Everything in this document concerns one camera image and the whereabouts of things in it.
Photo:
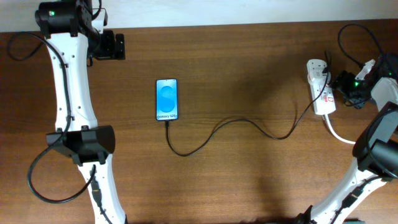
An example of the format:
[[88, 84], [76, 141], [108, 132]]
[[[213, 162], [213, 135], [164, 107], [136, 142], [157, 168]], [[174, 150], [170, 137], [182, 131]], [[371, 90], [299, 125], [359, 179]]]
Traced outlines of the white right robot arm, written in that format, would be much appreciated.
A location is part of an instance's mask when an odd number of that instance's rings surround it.
[[309, 206], [294, 223], [344, 223], [372, 192], [397, 179], [397, 80], [382, 77], [371, 96], [379, 110], [353, 147], [353, 161], [340, 183], [326, 198]]

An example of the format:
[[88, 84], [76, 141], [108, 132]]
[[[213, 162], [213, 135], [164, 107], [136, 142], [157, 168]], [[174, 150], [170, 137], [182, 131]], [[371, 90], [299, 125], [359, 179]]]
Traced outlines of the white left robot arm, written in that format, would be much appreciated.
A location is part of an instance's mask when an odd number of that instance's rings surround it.
[[95, 223], [127, 223], [113, 177], [114, 129], [99, 126], [90, 98], [88, 67], [93, 60], [123, 60], [125, 41], [104, 27], [108, 15], [91, 1], [42, 2], [35, 20], [52, 61], [57, 99], [49, 149], [72, 160], [85, 180]]

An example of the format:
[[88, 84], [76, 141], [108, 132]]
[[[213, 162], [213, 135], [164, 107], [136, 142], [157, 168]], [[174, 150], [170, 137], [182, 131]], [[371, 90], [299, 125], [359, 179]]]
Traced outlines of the blue Galaxy smartphone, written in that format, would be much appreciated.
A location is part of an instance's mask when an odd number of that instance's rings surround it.
[[170, 121], [178, 119], [178, 85], [176, 79], [157, 80], [156, 120]]

